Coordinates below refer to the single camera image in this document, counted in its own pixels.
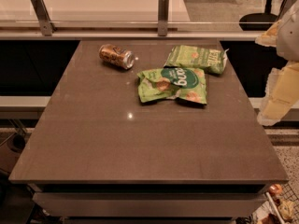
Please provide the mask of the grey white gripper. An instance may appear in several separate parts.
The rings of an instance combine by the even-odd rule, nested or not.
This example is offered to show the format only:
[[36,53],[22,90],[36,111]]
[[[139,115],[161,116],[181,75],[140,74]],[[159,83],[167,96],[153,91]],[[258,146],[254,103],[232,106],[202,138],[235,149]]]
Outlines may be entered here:
[[281,69],[273,68],[267,79],[257,120],[263,126],[272,126],[299,101],[299,0],[288,5],[281,20],[259,35],[255,43],[277,47],[278,56],[293,61]]

